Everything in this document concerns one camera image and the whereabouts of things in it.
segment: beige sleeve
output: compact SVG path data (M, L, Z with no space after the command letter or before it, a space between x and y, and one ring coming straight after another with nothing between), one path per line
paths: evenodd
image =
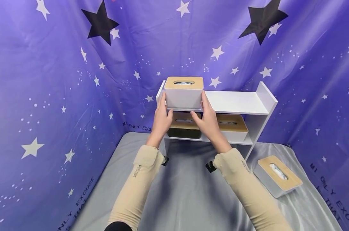
M164 162L164 156L158 149L141 146L133 161L133 170L111 210L108 225L114 221L123 221L133 231L138 229L150 186Z
M250 172L237 149L215 156L213 164L245 208L257 231L292 231L272 196Z

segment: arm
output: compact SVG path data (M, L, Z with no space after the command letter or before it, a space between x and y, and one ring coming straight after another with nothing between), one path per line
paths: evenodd
M233 149L221 133L216 114L203 92L203 118L192 117L208 137L216 151L213 164L230 185L247 212L255 230L292 230L271 195L263 188L237 149Z
M172 123L172 116L172 110L167 115L163 93L155 111L152 133L133 161L133 169L114 203L105 231L138 229L150 186L165 162L158 147Z

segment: hand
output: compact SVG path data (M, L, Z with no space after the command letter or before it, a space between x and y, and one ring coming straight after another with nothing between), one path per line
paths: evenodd
M167 114L167 106L165 105L165 92L163 92L163 95L155 110L152 132L146 141L146 145L159 148L161 140L172 124L172 119L173 110L170 110Z
M211 141L218 153L226 153L232 149L225 136L220 131L218 120L214 109L209 103L205 92L202 93L201 107L203 108L203 118L199 119L195 112L191 112L191 116L201 132Z

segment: person's right hand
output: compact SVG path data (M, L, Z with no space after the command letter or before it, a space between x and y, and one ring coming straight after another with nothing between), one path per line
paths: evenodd
M211 141L218 153L226 153L231 150L231 145L228 143L225 136L220 131L218 120L214 109L209 103L205 92L202 93L201 107L203 108L203 118L199 119L195 112L191 112L191 116L201 132Z

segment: wooden lid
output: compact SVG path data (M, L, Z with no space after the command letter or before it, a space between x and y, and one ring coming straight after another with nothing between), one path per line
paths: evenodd
M282 161L276 156L268 156L266 158L258 160L258 164L268 173L270 177L284 190L290 190L294 187L301 185L303 182L297 177ZM287 180L283 180L279 175L271 168L270 164L275 164L281 172L286 175Z
M164 89L196 89L204 88L202 77L175 77L170 76L165 82Z
M247 132L248 128L241 115L217 114L218 125L221 131Z
M182 128L182 129L199 129L195 121L192 119L191 114L188 112L173 112L173 120L170 125L171 128Z

